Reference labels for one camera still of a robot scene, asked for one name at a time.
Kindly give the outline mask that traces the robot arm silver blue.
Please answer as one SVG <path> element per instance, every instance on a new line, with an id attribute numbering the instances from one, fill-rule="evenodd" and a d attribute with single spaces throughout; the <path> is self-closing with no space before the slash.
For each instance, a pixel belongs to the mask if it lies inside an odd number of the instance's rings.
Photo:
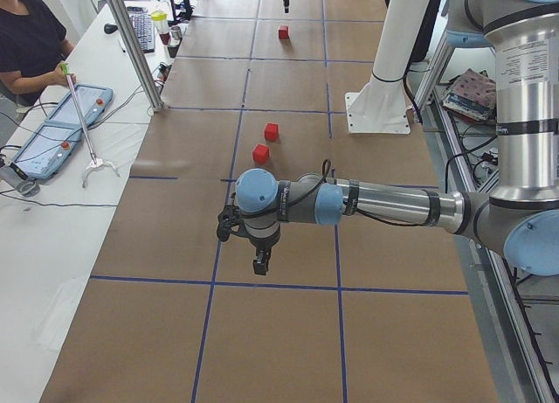
<path id="1" fill-rule="evenodd" d="M 489 193 L 430 190 L 306 174 L 242 173 L 217 235 L 247 238 L 266 274 L 285 222 L 335 225 L 360 214 L 395 226 L 438 226 L 513 266 L 558 272 L 558 0 L 450 0 L 452 45 L 490 45 L 496 58 L 499 182 Z"/>

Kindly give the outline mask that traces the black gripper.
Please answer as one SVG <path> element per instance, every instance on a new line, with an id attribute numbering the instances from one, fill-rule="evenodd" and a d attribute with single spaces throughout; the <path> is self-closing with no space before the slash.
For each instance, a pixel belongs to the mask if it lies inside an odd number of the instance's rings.
<path id="1" fill-rule="evenodd" d="M 258 247 L 256 249 L 256 257 L 252 262 L 254 274 L 267 275 L 271 255 L 272 249 L 270 247 Z"/>

